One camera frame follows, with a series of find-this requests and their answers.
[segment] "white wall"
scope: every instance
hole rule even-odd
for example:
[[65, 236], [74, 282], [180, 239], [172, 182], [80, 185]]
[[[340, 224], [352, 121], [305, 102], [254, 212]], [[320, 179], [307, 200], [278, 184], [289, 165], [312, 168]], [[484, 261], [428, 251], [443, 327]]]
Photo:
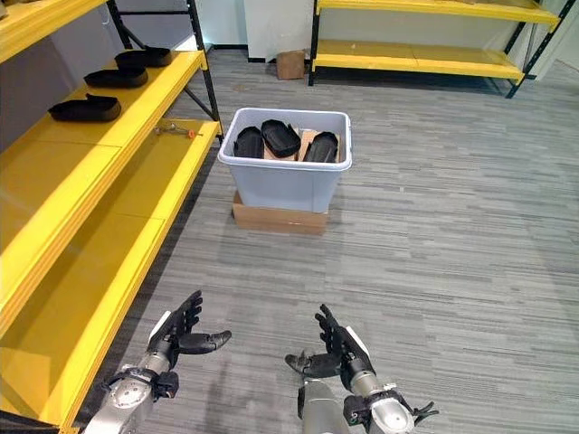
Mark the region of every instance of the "white wall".
[[197, 0], [197, 12], [206, 42], [247, 43], [243, 0]]
[[309, 47], [313, 0], [244, 0], [249, 57]]
[[[195, 4], [205, 43], [247, 43], [243, 0], [196, 0]], [[117, 5], [123, 11], [187, 10], [186, 0], [117, 0]], [[189, 15], [129, 15], [123, 16], [123, 22], [146, 44], [175, 47], [195, 41]]]
[[579, 24], [569, 34], [559, 59], [579, 70]]

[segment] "brown cardboard box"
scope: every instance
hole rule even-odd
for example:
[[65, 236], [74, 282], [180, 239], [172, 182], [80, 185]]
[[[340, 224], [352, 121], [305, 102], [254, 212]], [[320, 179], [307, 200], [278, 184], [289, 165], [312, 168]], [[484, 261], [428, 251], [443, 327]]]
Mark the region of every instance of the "brown cardboard box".
[[327, 225], [327, 212], [254, 208], [245, 206], [237, 192], [233, 198], [233, 216], [240, 228], [254, 231], [321, 235]]
[[278, 79], [292, 80], [303, 79], [306, 72], [306, 54], [303, 50], [295, 52], [281, 52], [276, 59]]

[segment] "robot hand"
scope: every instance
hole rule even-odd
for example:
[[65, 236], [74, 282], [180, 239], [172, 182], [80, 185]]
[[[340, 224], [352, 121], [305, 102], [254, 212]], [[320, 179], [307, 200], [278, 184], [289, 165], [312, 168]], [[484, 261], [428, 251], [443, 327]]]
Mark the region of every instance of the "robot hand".
[[320, 307], [322, 314], [316, 313], [322, 333], [321, 340], [326, 344], [326, 354], [310, 357], [288, 354], [286, 363], [298, 373], [309, 378], [327, 378], [339, 375], [344, 387], [351, 390], [351, 382], [358, 372], [369, 371], [375, 374], [367, 350], [360, 338], [350, 327], [344, 328], [332, 315], [326, 305]]
[[83, 434], [134, 434], [156, 400], [176, 396], [179, 377], [172, 370], [180, 354], [207, 354], [229, 341], [229, 330], [214, 335], [191, 333], [199, 322], [202, 303], [201, 291], [197, 291], [179, 308], [163, 314], [140, 363], [123, 366], [104, 382], [109, 395]]
[[326, 305], [315, 318], [322, 329], [320, 338], [326, 354], [288, 354], [286, 363], [310, 378], [339, 375], [344, 387], [354, 395], [344, 400], [344, 417], [349, 425], [362, 424], [369, 434], [404, 434], [422, 420], [438, 414], [433, 402], [422, 409], [411, 408], [395, 384], [378, 382], [368, 351], [351, 327], [341, 326]]

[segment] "yellow shelf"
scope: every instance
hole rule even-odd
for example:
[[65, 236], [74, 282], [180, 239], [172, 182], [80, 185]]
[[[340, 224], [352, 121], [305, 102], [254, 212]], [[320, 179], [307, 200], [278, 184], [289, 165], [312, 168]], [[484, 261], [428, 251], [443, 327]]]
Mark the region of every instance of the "yellow shelf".
[[314, 68], [416, 71], [522, 80], [504, 52], [385, 42], [320, 41]]
[[6, 7], [0, 20], [0, 62], [40, 41], [106, 0], [42, 0]]
[[452, 14], [496, 18], [499, 20], [549, 24], [552, 29], [559, 18], [534, 0], [485, 0], [463, 3], [460, 0], [319, 0], [321, 9], [367, 9], [426, 14]]
[[176, 53], [148, 69], [133, 90], [83, 87], [71, 98], [114, 95], [109, 123], [57, 122], [45, 116], [0, 155], [0, 337], [62, 249], [195, 71], [203, 52]]
[[2, 410], [72, 424], [220, 129], [178, 124], [198, 135], [149, 136], [0, 340]]

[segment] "plastic bin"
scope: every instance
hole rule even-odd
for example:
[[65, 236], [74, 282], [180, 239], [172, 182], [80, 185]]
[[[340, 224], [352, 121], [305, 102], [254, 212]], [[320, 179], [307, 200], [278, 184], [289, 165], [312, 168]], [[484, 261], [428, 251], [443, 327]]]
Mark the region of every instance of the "plastic bin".
[[[268, 119], [340, 135], [340, 161], [304, 163], [233, 156], [233, 143], [242, 129], [259, 128]], [[340, 175], [352, 165], [350, 118], [335, 111], [241, 108], [235, 113], [218, 157], [229, 166], [244, 205], [326, 212]]]

